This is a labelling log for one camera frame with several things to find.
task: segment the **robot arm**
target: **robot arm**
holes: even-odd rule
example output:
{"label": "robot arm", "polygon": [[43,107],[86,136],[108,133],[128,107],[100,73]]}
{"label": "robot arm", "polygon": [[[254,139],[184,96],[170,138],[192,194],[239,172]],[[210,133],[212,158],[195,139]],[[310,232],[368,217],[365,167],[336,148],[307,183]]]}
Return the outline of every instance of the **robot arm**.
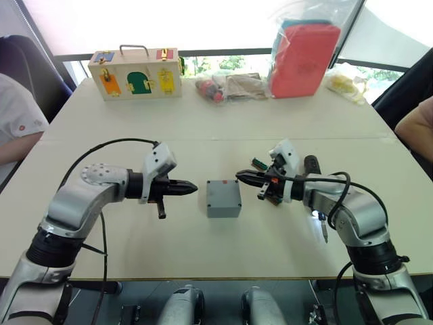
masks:
{"label": "robot arm", "polygon": [[94,164],[83,169],[75,184],[61,187],[0,297],[0,324],[61,324],[72,292],[68,278],[102,208],[136,198],[140,203],[156,203],[159,218],[165,218],[164,195],[197,190],[188,181],[168,178],[175,167],[168,146],[159,144],[145,158],[141,173]]}
{"label": "robot arm", "polygon": [[[341,197],[345,179],[312,173],[305,177],[296,175],[296,169],[286,170],[285,167],[297,166],[299,159],[294,154],[284,154],[284,151],[294,151],[288,140],[270,151],[273,164],[265,172],[244,170],[236,177],[262,188],[258,198],[270,198],[273,202],[289,202],[287,188],[290,188],[290,199],[300,200],[312,211],[328,216]],[[309,179],[334,179],[342,183]],[[397,255],[390,240],[386,213],[374,197],[350,186],[341,206],[332,215],[331,223],[352,261],[358,286],[357,300],[367,324],[428,319],[426,308],[403,263],[409,259]]]}

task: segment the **person's arm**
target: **person's arm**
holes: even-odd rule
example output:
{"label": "person's arm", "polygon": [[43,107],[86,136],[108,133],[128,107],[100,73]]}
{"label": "person's arm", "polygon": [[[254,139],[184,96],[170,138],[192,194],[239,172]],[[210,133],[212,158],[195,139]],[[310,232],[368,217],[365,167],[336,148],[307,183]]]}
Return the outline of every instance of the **person's arm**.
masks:
{"label": "person's arm", "polygon": [[406,115],[395,133],[413,150],[433,163],[433,124],[425,114],[426,107],[418,106]]}
{"label": "person's arm", "polygon": [[42,134],[43,132],[25,135],[0,146],[0,165],[23,160]]}

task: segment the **green door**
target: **green door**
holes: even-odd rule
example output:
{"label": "green door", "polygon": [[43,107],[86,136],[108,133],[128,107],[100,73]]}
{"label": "green door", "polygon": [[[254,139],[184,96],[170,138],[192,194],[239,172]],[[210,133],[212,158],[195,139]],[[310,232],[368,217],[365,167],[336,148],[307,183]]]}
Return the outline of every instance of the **green door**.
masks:
{"label": "green door", "polygon": [[151,93],[147,77],[142,72],[131,72],[128,74],[129,89],[132,90],[132,94],[136,93]]}

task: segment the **white sleeve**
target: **white sleeve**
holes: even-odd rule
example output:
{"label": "white sleeve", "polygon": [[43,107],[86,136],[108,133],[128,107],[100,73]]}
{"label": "white sleeve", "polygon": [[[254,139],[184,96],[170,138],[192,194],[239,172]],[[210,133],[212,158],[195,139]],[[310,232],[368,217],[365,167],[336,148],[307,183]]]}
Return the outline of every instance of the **white sleeve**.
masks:
{"label": "white sleeve", "polygon": [[25,89],[13,85],[0,89],[0,129],[11,138],[45,131],[48,122]]}

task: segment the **red case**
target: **red case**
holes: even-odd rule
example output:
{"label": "red case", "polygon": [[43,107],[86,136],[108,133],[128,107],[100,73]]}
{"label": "red case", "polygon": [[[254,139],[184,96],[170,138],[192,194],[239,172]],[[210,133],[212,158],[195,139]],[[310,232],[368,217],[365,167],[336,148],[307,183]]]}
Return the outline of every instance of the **red case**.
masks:
{"label": "red case", "polygon": [[314,95],[340,36],[331,24],[289,26],[281,38],[269,88],[276,98]]}

